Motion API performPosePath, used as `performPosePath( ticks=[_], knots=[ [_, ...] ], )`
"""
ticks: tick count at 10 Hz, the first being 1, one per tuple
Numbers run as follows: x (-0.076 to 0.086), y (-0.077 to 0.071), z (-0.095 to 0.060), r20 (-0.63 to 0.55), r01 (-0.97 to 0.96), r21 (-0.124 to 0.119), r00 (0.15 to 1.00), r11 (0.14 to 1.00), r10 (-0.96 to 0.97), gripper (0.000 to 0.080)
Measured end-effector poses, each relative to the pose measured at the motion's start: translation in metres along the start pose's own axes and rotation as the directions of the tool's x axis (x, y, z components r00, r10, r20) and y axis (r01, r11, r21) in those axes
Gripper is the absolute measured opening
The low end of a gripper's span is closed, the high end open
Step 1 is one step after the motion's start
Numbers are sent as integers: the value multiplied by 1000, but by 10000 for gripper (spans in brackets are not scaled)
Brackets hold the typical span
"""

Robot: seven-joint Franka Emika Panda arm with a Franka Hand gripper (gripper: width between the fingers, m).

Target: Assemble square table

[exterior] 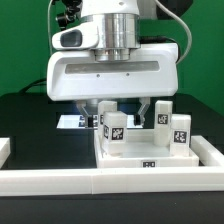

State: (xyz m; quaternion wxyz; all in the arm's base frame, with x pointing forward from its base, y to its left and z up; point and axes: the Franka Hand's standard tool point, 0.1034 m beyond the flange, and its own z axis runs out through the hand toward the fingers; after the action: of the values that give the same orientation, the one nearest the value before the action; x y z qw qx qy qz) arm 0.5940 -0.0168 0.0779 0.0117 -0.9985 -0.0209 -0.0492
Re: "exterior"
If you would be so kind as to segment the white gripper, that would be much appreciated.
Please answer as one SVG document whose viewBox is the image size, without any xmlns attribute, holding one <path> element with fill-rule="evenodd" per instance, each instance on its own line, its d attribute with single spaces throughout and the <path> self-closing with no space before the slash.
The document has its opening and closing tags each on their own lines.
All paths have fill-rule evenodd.
<svg viewBox="0 0 224 224">
<path fill-rule="evenodd" d="M 140 98 L 134 125 L 143 125 L 149 97 L 172 96 L 178 89 L 175 43 L 146 44 L 135 49 L 127 61 L 98 62 L 92 51 L 64 51 L 52 55 L 47 69 L 47 94 L 54 101 Z M 93 116 L 85 101 L 76 107 L 85 127 Z"/>
</svg>

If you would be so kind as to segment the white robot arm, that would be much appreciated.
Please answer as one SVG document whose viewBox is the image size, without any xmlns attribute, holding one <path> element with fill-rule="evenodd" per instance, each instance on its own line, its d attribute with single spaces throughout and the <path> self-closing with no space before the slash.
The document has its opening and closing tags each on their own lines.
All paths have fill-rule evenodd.
<svg viewBox="0 0 224 224">
<path fill-rule="evenodd" d="M 144 123 L 152 97 L 178 89 L 176 65 L 186 55 L 163 37 L 139 35 L 139 19 L 158 12 L 184 21 L 158 0 L 62 0 L 61 31 L 50 38 L 56 52 L 47 68 L 47 94 L 54 101 L 74 100 L 87 125 L 85 103 L 93 99 L 137 98 L 134 123 Z"/>
</svg>

